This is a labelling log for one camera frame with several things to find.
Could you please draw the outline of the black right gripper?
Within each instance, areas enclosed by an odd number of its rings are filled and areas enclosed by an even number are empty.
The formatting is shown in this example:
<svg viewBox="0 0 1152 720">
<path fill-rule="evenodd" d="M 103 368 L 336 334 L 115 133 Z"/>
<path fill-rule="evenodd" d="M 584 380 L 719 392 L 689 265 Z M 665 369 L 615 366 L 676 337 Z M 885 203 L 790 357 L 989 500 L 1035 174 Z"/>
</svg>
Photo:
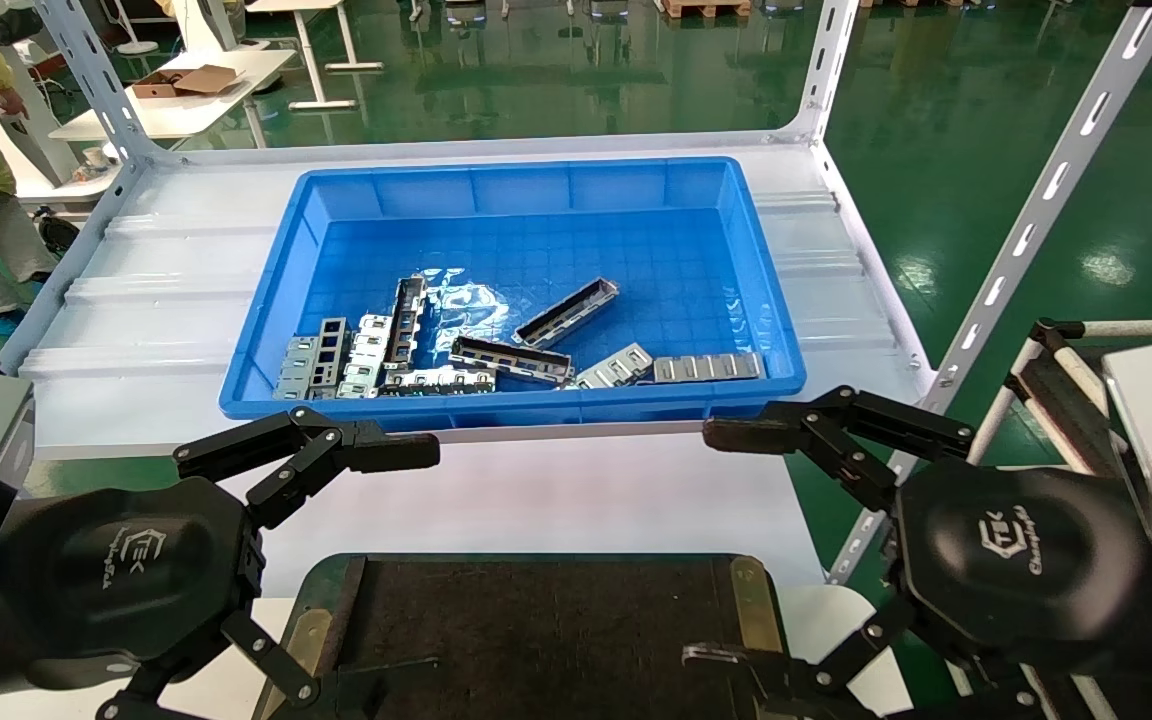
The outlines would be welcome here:
<svg viewBox="0 0 1152 720">
<path fill-rule="evenodd" d="M 957 662 L 1152 685 L 1152 541 L 1124 484 L 1052 468 L 929 467 L 897 473 L 864 441 L 916 458 L 965 458 L 975 432 L 922 407 L 840 386 L 773 401 L 753 418 L 710 418 L 705 445 L 799 454 L 897 526 L 897 588 L 819 664 L 696 643 L 682 664 L 723 670 L 759 708 L 796 719 L 878 719 L 849 689 L 905 630 Z M 890 719 L 1036 719 L 1037 696 L 992 687 Z"/>
</svg>

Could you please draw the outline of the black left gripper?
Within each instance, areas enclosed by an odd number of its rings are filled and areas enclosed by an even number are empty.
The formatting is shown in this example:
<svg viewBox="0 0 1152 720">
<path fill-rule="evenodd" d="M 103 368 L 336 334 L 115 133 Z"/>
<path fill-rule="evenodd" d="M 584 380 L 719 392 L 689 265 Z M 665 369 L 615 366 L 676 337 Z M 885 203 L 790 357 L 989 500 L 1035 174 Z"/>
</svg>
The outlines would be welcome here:
<svg viewBox="0 0 1152 720">
<path fill-rule="evenodd" d="M 260 593 L 257 526 L 279 526 L 344 471 L 439 461 L 433 434 L 298 406 L 179 446 L 179 478 L 206 480 L 15 502 L 0 530 L 0 694 L 78 691 L 136 670 L 97 719 L 194 719 L 161 694 L 228 639 L 283 694 L 271 719 L 376 719 L 397 680 L 434 673 L 435 657 L 308 674 L 242 612 Z M 212 484 L 268 464 L 247 506 Z"/>
</svg>

